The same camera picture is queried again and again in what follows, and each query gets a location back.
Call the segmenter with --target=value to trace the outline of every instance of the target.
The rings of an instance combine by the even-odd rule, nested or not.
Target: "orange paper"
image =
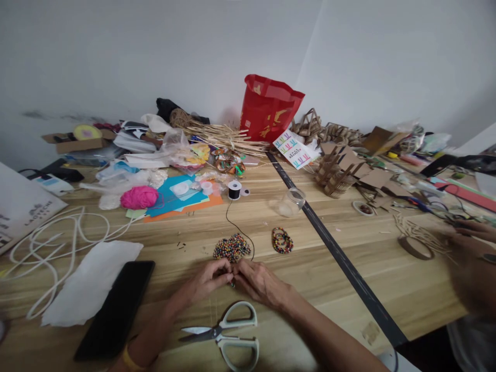
[[[177,215],[180,215],[180,214],[185,214],[185,213],[188,213],[188,212],[193,212],[195,210],[204,209],[204,208],[208,208],[208,207],[213,207],[213,206],[216,206],[216,205],[220,205],[220,204],[222,204],[224,202],[222,200],[222,197],[221,196],[209,195],[208,199],[209,200],[206,201],[206,202],[204,202],[204,203],[198,203],[198,204],[194,204],[194,205],[190,205],[190,206],[184,207],[181,212],[171,211],[171,212],[168,212],[168,213],[159,214],[158,216],[155,216],[155,217],[146,216],[145,217],[145,223],[147,223],[147,222],[160,221],[160,220],[163,220],[163,219],[166,219],[166,218],[169,218],[169,217],[177,216]]]

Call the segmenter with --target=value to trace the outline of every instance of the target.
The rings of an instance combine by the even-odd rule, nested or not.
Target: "smartphone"
[[[154,267],[154,261],[124,264],[77,348],[76,362],[111,359],[123,350]]]

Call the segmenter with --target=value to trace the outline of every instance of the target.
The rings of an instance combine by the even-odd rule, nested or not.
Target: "pink yarn ball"
[[[150,186],[136,186],[120,197],[120,204],[127,209],[147,209],[157,202],[159,192]]]

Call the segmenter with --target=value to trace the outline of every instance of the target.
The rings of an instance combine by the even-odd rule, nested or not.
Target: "colorful bead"
[[[221,259],[226,257],[229,262],[235,264],[241,257],[249,255],[251,253],[251,248],[239,233],[234,234],[229,239],[221,239],[215,245],[215,250],[213,251],[214,259]]]
[[[282,227],[272,229],[272,247],[281,254],[288,254],[293,250],[293,240]]]

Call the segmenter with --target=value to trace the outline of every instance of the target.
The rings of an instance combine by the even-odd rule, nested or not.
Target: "hand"
[[[496,243],[496,228],[475,221],[457,221],[466,228],[456,228],[456,232],[475,236],[479,239]]]
[[[240,259],[233,268],[237,284],[253,298],[268,307],[282,311],[291,303],[294,288],[281,281],[263,263]]]
[[[462,265],[470,263],[473,259],[478,259],[485,253],[495,253],[490,245],[460,234],[453,234],[449,241],[453,248],[454,259]]]
[[[185,309],[195,302],[203,300],[217,288],[233,280],[233,269],[227,258],[211,261],[179,290],[172,295],[169,302],[174,304],[175,310]]]

